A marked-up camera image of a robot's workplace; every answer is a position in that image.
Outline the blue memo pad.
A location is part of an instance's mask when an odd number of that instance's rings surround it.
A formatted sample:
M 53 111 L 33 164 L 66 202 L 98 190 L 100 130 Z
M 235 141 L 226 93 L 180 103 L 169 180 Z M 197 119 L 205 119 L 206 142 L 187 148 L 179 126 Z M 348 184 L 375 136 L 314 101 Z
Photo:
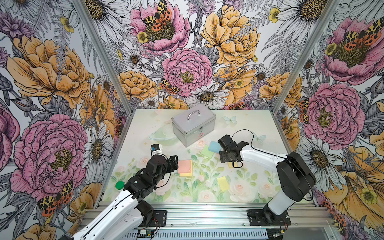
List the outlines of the blue memo pad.
M 216 141 L 211 141 L 209 144 L 209 151 L 213 153 L 219 153 L 222 150 L 221 145 Z

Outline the pink and yellow memo pad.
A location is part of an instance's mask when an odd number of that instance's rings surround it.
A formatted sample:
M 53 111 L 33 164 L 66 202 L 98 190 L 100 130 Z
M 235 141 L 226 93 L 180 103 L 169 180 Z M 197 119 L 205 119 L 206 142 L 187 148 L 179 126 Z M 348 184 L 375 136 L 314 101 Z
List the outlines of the pink and yellow memo pad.
M 193 176 L 193 161 L 182 160 L 178 162 L 178 173 L 180 177 L 192 177 Z

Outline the torn yellow memo page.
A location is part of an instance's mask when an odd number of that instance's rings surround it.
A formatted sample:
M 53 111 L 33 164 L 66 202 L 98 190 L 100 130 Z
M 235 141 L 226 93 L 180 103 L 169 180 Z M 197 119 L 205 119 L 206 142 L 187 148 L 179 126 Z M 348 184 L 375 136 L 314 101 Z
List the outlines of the torn yellow memo page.
M 228 166 L 230 169 L 235 169 L 238 167 L 238 164 L 236 162 L 228 162 Z

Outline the green memo pad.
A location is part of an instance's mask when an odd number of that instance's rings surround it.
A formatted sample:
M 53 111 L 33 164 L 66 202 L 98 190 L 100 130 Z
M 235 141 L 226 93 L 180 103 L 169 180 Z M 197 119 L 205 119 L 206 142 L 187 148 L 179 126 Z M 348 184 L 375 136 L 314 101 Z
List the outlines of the green memo pad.
M 209 150 L 209 146 L 208 145 L 205 145 L 204 148 L 201 150 L 201 154 L 204 157 L 211 159 L 214 156 L 215 153 Z

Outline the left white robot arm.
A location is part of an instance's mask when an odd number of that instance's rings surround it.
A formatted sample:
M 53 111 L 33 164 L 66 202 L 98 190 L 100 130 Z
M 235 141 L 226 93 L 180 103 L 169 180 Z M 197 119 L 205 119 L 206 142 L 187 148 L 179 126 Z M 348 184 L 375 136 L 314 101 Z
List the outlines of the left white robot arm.
M 63 235 L 62 240 L 117 240 L 127 231 L 144 224 L 153 218 L 153 207 L 145 198 L 157 189 L 158 183 L 166 174 L 179 168 L 178 156 L 169 158 L 155 154 L 145 168 L 132 176 L 119 195 L 86 227 L 73 236 Z

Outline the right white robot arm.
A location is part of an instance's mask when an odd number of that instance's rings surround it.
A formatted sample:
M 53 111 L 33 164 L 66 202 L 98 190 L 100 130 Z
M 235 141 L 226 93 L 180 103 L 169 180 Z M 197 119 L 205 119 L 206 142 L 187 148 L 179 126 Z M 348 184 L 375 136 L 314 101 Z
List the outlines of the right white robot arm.
M 277 171 L 281 190 L 262 210 L 248 210 L 250 225 L 289 226 L 288 208 L 302 201 L 317 183 L 303 158 L 295 152 L 277 154 L 257 149 L 248 142 L 236 143 L 229 135 L 220 138 L 218 143 L 222 148 L 219 152 L 221 163 L 249 162 Z

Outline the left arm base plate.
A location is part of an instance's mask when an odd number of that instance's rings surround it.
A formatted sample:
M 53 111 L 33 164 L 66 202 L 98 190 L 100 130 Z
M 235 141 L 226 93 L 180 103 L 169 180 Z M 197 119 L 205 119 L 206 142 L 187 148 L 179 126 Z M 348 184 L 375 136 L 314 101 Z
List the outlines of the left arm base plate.
M 148 223 L 143 223 L 143 227 L 165 227 L 167 223 L 166 210 L 154 210 L 152 218 L 149 219 Z

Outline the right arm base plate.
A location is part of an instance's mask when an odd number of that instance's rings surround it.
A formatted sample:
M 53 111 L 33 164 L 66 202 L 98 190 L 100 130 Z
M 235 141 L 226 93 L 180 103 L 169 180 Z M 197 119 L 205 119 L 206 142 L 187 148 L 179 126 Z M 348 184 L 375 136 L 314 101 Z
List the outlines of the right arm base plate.
M 288 211 L 275 215 L 272 211 L 253 209 L 247 210 L 247 217 L 251 226 L 290 226 L 291 219 Z

